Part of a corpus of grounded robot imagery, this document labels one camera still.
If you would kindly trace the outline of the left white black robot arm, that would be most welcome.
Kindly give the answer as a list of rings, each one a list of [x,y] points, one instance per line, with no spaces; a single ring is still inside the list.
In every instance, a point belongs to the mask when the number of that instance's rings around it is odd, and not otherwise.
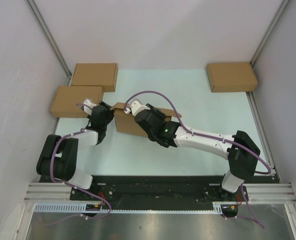
[[[64,136],[47,136],[39,156],[36,172],[53,182],[67,182],[81,188],[88,200],[98,196],[99,188],[92,184],[93,176],[77,167],[78,151],[100,144],[106,137],[108,124],[114,119],[114,110],[107,103],[93,103],[86,99],[77,106],[87,114],[88,124],[77,132]]]

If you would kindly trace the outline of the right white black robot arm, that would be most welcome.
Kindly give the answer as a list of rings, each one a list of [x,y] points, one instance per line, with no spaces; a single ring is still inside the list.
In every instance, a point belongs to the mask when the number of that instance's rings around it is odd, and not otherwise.
[[[137,100],[130,104],[130,110],[134,121],[150,141],[165,148],[197,149],[227,160],[229,171],[218,188],[223,200],[230,201],[240,185],[253,178],[261,151],[246,132],[238,130],[233,135],[198,133],[179,122],[166,121],[166,115],[161,110]]]

